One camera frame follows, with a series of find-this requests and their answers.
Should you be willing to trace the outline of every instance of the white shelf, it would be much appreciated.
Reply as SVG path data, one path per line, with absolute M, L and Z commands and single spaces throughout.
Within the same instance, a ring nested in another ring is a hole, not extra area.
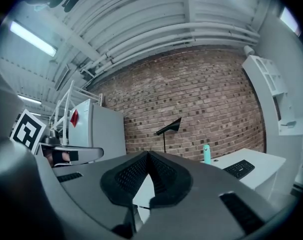
M 303 117 L 295 118 L 286 83 L 272 60 L 250 55 L 242 66 L 261 105 L 266 151 L 286 159 L 277 174 L 274 188 L 287 195 L 303 160 Z

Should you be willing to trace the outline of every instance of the lamp stand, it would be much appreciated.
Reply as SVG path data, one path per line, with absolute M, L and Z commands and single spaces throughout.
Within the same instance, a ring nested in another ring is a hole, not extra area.
M 164 153 L 166 153 L 165 132 L 162 133 L 162 136 L 163 136 L 163 150 L 164 150 Z

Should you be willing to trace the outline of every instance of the brick wall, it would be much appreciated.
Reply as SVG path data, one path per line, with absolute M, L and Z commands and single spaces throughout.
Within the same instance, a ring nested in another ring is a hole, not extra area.
M 105 107 L 124 115 L 128 153 L 163 151 L 155 132 L 182 117 L 177 133 L 166 133 L 166 151 L 203 160 L 242 148 L 264 151 L 264 122 L 242 63 L 232 48 L 186 48 L 132 64 L 91 91 L 105 95 Z

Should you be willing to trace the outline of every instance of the teal water bottle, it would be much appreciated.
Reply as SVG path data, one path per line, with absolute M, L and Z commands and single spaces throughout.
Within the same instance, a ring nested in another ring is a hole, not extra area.
M 203 159 L 205 164 L 211 164 L 211 150 L 208 144 L 203 146 Z

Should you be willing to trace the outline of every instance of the ceiling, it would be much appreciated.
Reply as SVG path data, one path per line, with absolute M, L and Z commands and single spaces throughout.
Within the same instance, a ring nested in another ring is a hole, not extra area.
M 60 5 L 40 9 L 21 2 L 7 22 L 18 21 L 56 47 L 57 53 L 47 55 L 4 24 L 0 29 L 0 72 L 18 94 L 42 102 L 39 106 L 27 101 L 28 110 L 48 117 L 72 80 L 85 88 L 134 61 L 180 47 L 254 46 L 269 2 L 80 0 L 69 13 Z M 185 23 L 198 25 L 186 27 Z

